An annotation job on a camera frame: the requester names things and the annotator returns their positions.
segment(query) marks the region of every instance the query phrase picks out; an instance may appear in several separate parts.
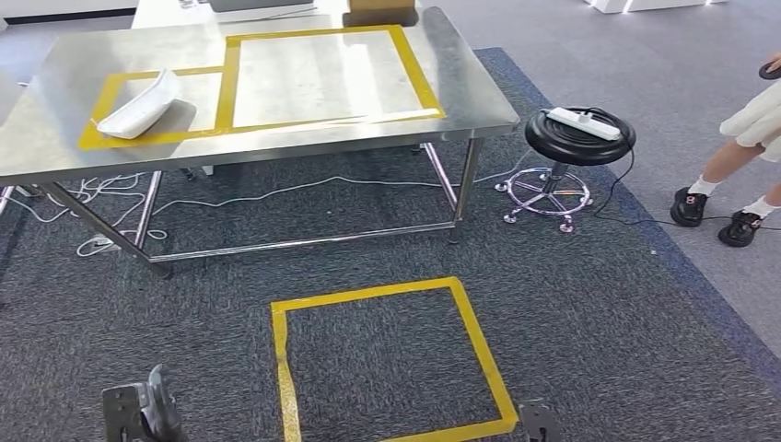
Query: stool base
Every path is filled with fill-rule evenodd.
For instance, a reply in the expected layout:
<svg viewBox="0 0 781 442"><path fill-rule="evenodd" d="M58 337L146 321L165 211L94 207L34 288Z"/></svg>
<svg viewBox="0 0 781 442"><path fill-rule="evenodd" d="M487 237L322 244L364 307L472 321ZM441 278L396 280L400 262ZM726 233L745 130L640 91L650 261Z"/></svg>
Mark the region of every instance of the stool base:
<svg viewBox="0 0 781 442"><path fill-rule="evenodd" d="M556 163L553 168L534 168L522 170L504 182L500 182L495 186L498 192L506 192L510 199L518 205L509 215L505 215L505 222L514 224L518 221L516 215L519 212L527 210L535 214L547 215L547 216L561 216L564 219L564 223L559 227L564 233L571 233L575 230L575 224L572 219L572 214L579 212L584 207L592 205L594 201L591 199L591 191L580 178L568 173L568 166L566 164ZM543 186L539 187L534 184L522 181L521 178L527 175L531 175L536 179L543 182ZM557 190L562 180L571 180L578 187L576 190ZM521 200L516 195L516 189L525 189L527 191L535 192L536 194L530 199ZM564 205L558 197L561 196L579 196L580 203L568 208ZM545 210L535 207L535 204L547 200L557 210Z"/></svg>

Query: yellow tape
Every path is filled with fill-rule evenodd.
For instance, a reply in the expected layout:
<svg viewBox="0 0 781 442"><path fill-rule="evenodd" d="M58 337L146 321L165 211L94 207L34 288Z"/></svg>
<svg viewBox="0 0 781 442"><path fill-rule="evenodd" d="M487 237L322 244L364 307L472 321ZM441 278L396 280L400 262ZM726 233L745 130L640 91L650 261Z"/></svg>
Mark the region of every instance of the yellow tape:
<svg viewBox="0 0 781 442"><path fill-rule="evenodd" d="M298 424L296 388L290 367L287 365L287 318L283 310L272 305L272 328L274 329L274 352L276 374L279 378L279 401L282 404L282 426L286 442L300 442L301 429Z"/></svg>
<svg viewBox="0 0 781 442"><path fill-rule="evenodd" d="M176 132L165 134L142 134L141 136L133 140L122 140L119 138L112 138L99 133L93 122L88 122L85 126L84 132L78 141L78 147L83 150L94 149L108 149L117 147L134 147L140 145L166 145L181 143L185 140L193 138L205 138L209 136L219 136L224 134L241 134L246 132L279 129L300 125L316 125L322 123L322 126L312 126L312 128L327 127L327 123L333 124L347 123L353 119L361 119L364 116L347 117L347 118L331 118L324 120L309 120L301 122L279 122L273 124L259 124L253 126L234 126L234 117L236 110L236 95L239 87L239 64L241 56L241 43L243 41L251 40L268 40L268 39L282 39L289 37L307 37L317 35L331 35L331 34L350 34L357 32L371 32L371 31L387 31L390 34L390 38L393 41L393 45L396 47L396 51L399 54L399 58L402 61L404 71L410 79L410 83L413 86L415 95L418 97L421 106L424 110L435 110L434 112L425 112L421 115L414 115L411 117L402 118L389 118L387 121L379 119L378 122L402 122L409 120L422 120L428 118L444 118L445 112L442 110L441 105L437 101L437 96L434 90L428 84L423 69L415 58L414 52L410 47L410 43L404 35L404 31L399 25L379 25L379 26L361 26L354 28L343 29L309 29L309 30L293 30L285 32L268 32L262 34L245 34L245 35L232 35L226 37L225 48L225 60L222 66L211 67L196 67L190 69L180 69L175 71L180 76L194 76L200 74L214 74L222 73L222 81L220 82L219 100L217 102L217 110L215 117L215 127L213 129L207 129L202 131L189 131L189 132ZM99 122L111 114L114 102L119 95L119 91L122 88L122 82L139 80L146 78L154 78L157 76L157 72L139 72L129 74L114 74L110 75L105 84L103 90L100 93L98 101L91 113L91 120Z"/></svg>
<svg viewBox="0 0 781 442"><path fill-rule="evenodd" d="M219 101L215 128L230 131L233 127L233 115L236 110L236 91L239 88L239 59L241 41L228 37L225 45L225 72L220 83Z"/></svg>
<svg viewBox="0 0 781 442"><path fill-rule="evenodd" d="M404 35L402 27L393 27L389 29L389 32L393 45L396 46L396 52L399 53L399 57L402 59L404 70L407 71L407 76L413 85L417 99L420 101L420 105L423 106L423 109L437 110L437 114L431 118L445 118L445 111L442 110L442 106L439 104L439 100L437 100L437 94L434 93L431 85L428 84L423 69L417 62L417 57L415 57L413 48L410 47L410 42L407 40L407 36Z"/></svg>
<svg viewBox="0 0 781 442"><path fill-rule="evenodd" d="M274 329L274 349L277 360L277 374L279 377L279 394L282 404L282 421L285 431L285 442L300 442L301 430L298 421L298 407L296 402L296 390L293 378L290 375L290 367L287 363L287 320L286 312L301 308L315 308L342 302L371 299L374 297L386 297L410 292L420 292L448 288L456 302L466 332L472 342L472 347L480 367L483 369L488 387L496 402L496 407L501 416L500 419L473 425L458 426L444 430L436 430L418 435L395 437L386 442L456 442L472 440L488 436L496 436L510 433L518 422L518 414L507 392L504 380L496 367L494 357L485 340L477 317L474 315L472 305L466 295L463 285L458 278L430 279L396 285L381 285L376 287L352 290L348 292L307 297L302 299L290 299L271 303L272 326Z"/></svg>
<svg viewBox="0 0 781 442"><path fill-rule="evenodd" d="M208 66L177 69L173 72L176 73L177 76L199 76L204 74L219 74L222 71L223 66ZM106 78L106 82L103 84L103 89L100 92L98 101L92 108L91 121L87 122L87 125L84 128L84 132L82 132L81 137L78 140L79 148L83 150L96 150L116 147L134 147L138 145L165 145L169 143L180 143L183 140L188 140L191 138L222 134L217 133L212 129L166 134L142 134L133 140L123 140L121 138L106 136L98 132L98 129L95 127L95 122L99 122L111 115L114 102L116 102L124 82L133 80L146 80L155 78L157 75L159 75L159 71L132 72L128 74L112 74L108 76Z"/></svg>

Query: hand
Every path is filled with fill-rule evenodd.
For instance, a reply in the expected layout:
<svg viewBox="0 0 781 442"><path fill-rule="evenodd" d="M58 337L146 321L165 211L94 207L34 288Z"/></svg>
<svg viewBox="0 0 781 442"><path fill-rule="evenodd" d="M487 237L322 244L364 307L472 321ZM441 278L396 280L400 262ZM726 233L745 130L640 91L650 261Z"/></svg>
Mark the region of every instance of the hand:
<svg viewBox="0 0 781 442"><path fill-rule="evenodd" d="M774 53L773 56L770 57L770 59L767 61L767 63L771 63L770 67L767 68L768 74L781 68L781 52Z"/></svg>

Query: black shoe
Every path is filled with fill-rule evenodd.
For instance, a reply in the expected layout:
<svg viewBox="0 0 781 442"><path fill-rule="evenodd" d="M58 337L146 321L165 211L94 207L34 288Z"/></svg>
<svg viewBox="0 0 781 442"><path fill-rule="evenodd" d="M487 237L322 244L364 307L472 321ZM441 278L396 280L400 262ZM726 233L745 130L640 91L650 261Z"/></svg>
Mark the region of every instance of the black shoe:
<svg viewBox="0 0 781 442"><path fill-rule="evenodd" d="M679 226L700 227L703 224L706 203L707 195L689 193L689 188L684 187L675 193L675 204L670 209L670 217Z"/></svg>
<svg viewBox="0 0 781 442"><path fill-rule="evenodd" d="M735 212L732 224L722 228L718 238L730 247L746 247L754 241L754 235L761 226L762 218L759 215Z"/></svg>

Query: cardboard box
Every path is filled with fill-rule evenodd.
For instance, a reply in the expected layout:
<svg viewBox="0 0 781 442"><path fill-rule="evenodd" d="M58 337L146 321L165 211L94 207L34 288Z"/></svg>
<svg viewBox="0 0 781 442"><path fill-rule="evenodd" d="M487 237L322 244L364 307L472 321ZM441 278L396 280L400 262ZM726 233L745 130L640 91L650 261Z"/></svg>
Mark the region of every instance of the cardboard box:
<svg viewBox="0 0 781 442"><path fill-rule="evenodd" d="M414 9L415 0L350 0L350 11Z"/></svg>

